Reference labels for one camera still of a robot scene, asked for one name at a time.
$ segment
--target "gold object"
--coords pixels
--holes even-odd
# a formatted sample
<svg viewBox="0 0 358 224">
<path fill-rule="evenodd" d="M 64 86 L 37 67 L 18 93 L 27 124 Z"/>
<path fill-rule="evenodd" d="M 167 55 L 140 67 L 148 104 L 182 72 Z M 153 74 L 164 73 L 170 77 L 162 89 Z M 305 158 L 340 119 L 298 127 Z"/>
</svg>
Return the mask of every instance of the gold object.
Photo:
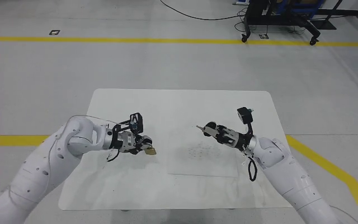
<svg viewBox="0 0 358 224">
<path fill-rule="evenodd" d="M 145 154 L 154 156 L 157 154 L 156 149 L 153 147 L 148 147 L 146 150 L 144 150 Z"/>
</svg>

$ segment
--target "concrete floor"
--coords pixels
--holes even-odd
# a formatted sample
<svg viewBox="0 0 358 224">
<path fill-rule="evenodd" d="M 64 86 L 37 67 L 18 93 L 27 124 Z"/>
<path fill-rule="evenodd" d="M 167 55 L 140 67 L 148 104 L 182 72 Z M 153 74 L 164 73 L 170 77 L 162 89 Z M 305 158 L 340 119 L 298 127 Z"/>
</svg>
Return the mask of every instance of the concrete floor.
<svg viewBox="0 0 358 224">
<path fill-rule="evenodd" d="M 230 1 L 167 0 L 198 17 L 235 15 Z M 159 0 L 0 0 L 0 36 L 240 39 L 236 19 L 196 21 Z M 321 41 L 358 41 L 358 19 L 332 20 Z M 258 27 L 259 39 L 266 27 Z M 271 40 L 309 40 L 269 27 Z M 52 134 L 87 111 L 97 88 L 265 90 L 286 134 L 358 179 L 358 51 L 348 47 L 214 44 L 0 42 L 0 134 Z M 0 147 L 0 189 L 33 147 Z M 292 150 L 333 206 L 355 218 L 346 185 Z M 292 208 L 175 211 L 61 211 L 61 187 L 31 223 L 303 223 Z M 354 223 L 336 211 L 347 223 Z"/>
</svg>

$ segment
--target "white tabletop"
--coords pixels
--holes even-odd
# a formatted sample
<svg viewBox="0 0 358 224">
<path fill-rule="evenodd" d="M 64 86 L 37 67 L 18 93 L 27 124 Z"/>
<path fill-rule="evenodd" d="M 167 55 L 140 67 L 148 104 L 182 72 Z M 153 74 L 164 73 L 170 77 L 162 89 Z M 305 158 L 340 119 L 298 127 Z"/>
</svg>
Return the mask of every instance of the white tabletop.
<svg viewBox="0 0 358 224">
<path fill-rule="evenodd" d="M 264 91 L 98 89 L 87 114 L 117 122 L 143 116 L 157 155 L 89 152 L 65 181 L 63 210 L 291 207 L 259 170 L 250 182 L 238 150 L 205 137 L 195 126 L 216 121 L 245 132 L 236 110 L 253 108 L 254 134 L 287 147 L 274 103 Z"/>
</svg>

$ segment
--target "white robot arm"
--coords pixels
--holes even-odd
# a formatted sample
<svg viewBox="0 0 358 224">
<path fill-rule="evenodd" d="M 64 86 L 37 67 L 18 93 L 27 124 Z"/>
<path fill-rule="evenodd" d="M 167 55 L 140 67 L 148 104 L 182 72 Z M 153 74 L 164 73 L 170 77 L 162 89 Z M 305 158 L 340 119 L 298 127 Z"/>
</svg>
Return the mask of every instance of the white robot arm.
<svg viewBox="0 0 358 224">
<path fill-rule="evenodd" d="M 132 114 L 130 120 L 116 124 L 113 129 L 93 124 L 84 116 L 71 117 L 28 156 L 0 196 L 0 223 L 24 223 L 37 204 L 72 173 L 86 152 L 117 149 L 114 157 L 110 154 L 107 158 L 112 161 L 120 152 L 137 154 L 154 150 L 152 140 L 139 135 L 142 131 L 139 113 Z M 97 134 L 95 142 L 93 132 Z"/>
<path fill-rule="evenodd" d="M 246 134 L 216 125 L 215 122 L 209 122 L 203 128 L 197 127 L 205 136 L 212 136 L 221 144 L 239 149 L 252 162 L 255 160 L 272 186 L 296 209 L 305 223 L 341 223 L 290 150 L 277 139 L 270 140 L 253 135 L 253 110 L 240 108 L 237 111 L 241 121 L 248 125 Z M 254 181 L 256 174 L 252 177 L 249 172 L 249 175 Z"/>
</svg>

